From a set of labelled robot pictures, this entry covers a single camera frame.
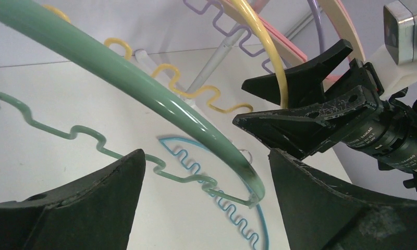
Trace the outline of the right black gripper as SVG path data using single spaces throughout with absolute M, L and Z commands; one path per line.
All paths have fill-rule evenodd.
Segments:
M 373 65 L 354 59 L 349 66 L 325 93 L 329 101 L 237 115 L 233 124 L 300 160 L 343 142 L 375 158 L 381 171 L 412 174 L 403 184 L 417 191 L 417 101 L 413 107 L 399 101 L 406 90 L 382 100 Z

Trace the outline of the yellow wire hanger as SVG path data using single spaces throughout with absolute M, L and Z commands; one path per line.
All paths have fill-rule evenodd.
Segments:
M 233 29 L 231 32 L 227 33 L 226 36 L 228 38 L 232 37 L 240 29 L 247 31 L 248 33 L 247 36 L 251 36 L 252 31 L 256 31 L 257 32 L 256 36 L 260 39 L 263 45 L 263 51 L 268 53 L 271 63 L 273 63 L 276 67 L 276 70 L 277 70 L 276 76 L 282 77 L 282 82 L 279 84 L 279 86 L 282 87 L 282 90 L 280 91 L 280 93 L 282 95 L 288 93 L 287 80 L 285 77 L 282 60 L 278 56 L 278 51 L 276 49 L 276 46 L 272 42 L 270 35 L 268 34 L 268 32 L 264 30 L 264 25 L 258 20 L 257 14 L 251 10 L 251 7 L 245 1 L 233 1 L 233 4 L 236 7 L 239 7 L 239 12 L 241 16 L 245 18 L 245 20 L 251 25 L 251 27 L 249 28 L 247 26 L 240 25 L 239 27 Z M 164 70 L 172 70 L 174 72 L 174 76 L 169 80 L 168 88 L 172 92 L 178 94 L 181 97 L 185 97 L 187 99 L 194 99 L 206 91 L 212 91 L 214 94 L 211 98 L 209 98 L 206 101 L 206 106 L 216 112 L 219 112 L 222 114 L 228 114 L 239 108 L 247 108 L 249 112 L 253 111 L 253 107 L 248 103 L 240 103 L 228 109 L 221 109 L 219 107 L 214 106 L 213 103 L 221 97 L 221 92 L 218 88 L 212 85 L 203 85 L 199 87 L 193 93 L 187 93 L 182 90 L 179 90 L 178 88 L 176 88 L 176 83 L 178 82 L 181 74 L 178 68 L 174 65 L 171 65 L 171 64 L 158 65 L 155 68 L 155 70 L 151 72 L 151 77 L 156 78 Z

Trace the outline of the beige plastic hanger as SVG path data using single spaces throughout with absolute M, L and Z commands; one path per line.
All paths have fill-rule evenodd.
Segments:
M 246 20 L 242 17 L 240 12 L 238 12 L 231 1 L 219 1 L 223 8 L 224 13 L 231 17 L 234 21 L 239 22 L 240 24 L 247 24 Z M 355 30 L 355 27 L 349 17 L 349 14 L 345 10 L 345 7 L 341 1 L 317 1 L 323 12 L 328 16 L 329 20 L 333 24 L 338 36 L 341 39 L 348 40 L 352 47 L 353 52 L 348 56 L 348 60 L 352 61 L 353 59 L 359 59 L 365 61 L 365 54 L 363 47 L 361 45 L 359 36 Z M 264 3 L 268 1 L 257 1 L 255 6 L 263 7 Z M 299 48 L 297 48 L 292 42 L 290 42 L 284 35 L 276 31 L 265 19 L 261 18 L 258 15 L 260 21 L 262 21 L 263 26 L 269 32 L 269 36 L 275 44 L 278 54 L 288 61 L 292 66 L 300 65 L 306 62 L 307 56 Z M 324 80 L 324 87 L 327 90 L 332 86 L 338 79 L 336 75 L 329 75 L 326 80 Z

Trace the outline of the green wire hanger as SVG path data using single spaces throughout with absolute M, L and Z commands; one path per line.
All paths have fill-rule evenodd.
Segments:
M 165 163 L 155 162 L 154 172 L 186 183 L 202 181 L 202 190 L 232 202 L 254 207 L 265 196 L 265 187 L 246 158 L 210 122 L 134 64 L 34 1 L 0 1 L 0 22 L 24 34 L 96 75 L 147 106 L 198 140 L 227 164 L 251 189 L 248 200 L 215 190 L 217 181 L 194 174 L 181 178 L 165 172 Z

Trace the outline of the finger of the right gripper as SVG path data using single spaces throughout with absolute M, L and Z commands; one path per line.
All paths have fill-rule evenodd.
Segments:
M 324 53 L 285 71 L 288 108 L 325 102 L 323 81 L 353 51 L 351 43 L 339 40 Z M 273 104 L 280 104 L 279 85 L 274 73 L 247 79 L 242 90 Z

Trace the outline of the blue wire hanger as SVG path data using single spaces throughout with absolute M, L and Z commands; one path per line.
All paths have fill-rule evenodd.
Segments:
M 181 166 L 185 168 L 189 173 L 203 173 L 201 164 L 198 161 L 189 157 L 189 152 L 187 149 L 185 149 L 181 145 L 179 145 L 177 149 L 172 149 L 170 146 L 168 146 L 169 142 L 180 142 L 191 144 L 193 146 L 207 151 L 208 149 L 201 143 L 181 136 L 162 137 L 159 138 L 158 141 L 171 155 L 178 159 Z M 210 197 L 214 200 L 216 206 L 226 215 L 229 222 L 238 229 L 240 235 L 249 243 L 251 249 L 269 249 L 269 232 L 261 205 L 258 204 L 254 208 L 256 210 L 259 219 L 259 224 L 262 229 L 262 234 L 259 234 L 254 230 L 249 229 L 249 222 L 247 218 L 238 214 L 238 208 L 235 204 L 233 204 L 232 202 L 228 202 L 219 196 L 210 195 Z

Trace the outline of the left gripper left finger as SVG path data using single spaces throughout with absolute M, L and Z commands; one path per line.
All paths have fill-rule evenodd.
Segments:
M 145 169 L 137 149 L 58 188 L 0 203 L 0 249 L 126 249 Z

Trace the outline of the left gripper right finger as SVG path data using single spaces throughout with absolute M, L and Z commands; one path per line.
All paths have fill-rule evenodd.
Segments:
M 291 249 L 417 249 L 417 201 L 348 183 L 274 148 L 272 178 Z

